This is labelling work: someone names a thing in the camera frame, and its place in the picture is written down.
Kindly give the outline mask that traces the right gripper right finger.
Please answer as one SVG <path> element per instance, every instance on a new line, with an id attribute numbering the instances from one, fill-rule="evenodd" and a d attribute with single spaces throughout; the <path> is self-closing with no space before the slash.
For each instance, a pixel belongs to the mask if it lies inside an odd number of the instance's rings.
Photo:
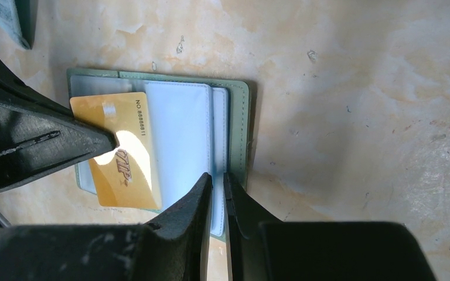
<path id="1" fill-rule="evenodd" d="M 395 222 L 284 222 L 223 179 L 230 280 L 435 280 L 419 243 Z"/>

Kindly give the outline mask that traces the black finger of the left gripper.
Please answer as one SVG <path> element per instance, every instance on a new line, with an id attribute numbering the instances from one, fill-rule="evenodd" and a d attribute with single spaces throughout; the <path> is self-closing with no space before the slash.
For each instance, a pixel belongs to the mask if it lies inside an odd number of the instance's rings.
<path id="1" fill-rule="evenodd" d="M 74 118 L 0 60 L 0 193 L 112 151 L 114 135 Z"/>

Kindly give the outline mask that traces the orange credit card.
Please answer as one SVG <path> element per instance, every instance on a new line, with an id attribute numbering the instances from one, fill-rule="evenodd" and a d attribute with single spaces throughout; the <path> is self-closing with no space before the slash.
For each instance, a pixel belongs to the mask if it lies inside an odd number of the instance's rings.
<path id="1" fill-rule="evenodd" d="M 88 161 L 105 207 L 160 209 L 158 169 L 144 92 L 73 97 L 74 116 L 115 135 L 114 150 Z"/>

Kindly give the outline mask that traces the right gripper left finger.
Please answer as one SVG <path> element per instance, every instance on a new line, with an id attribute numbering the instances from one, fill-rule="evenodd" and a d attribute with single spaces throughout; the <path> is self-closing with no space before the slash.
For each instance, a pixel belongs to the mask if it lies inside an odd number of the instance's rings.
<path id="1" fill-rule="evenodd" d="M 0 231 L 0 280 L 206 280 L 212 177 L 135 225 L 18 225 Z"/>

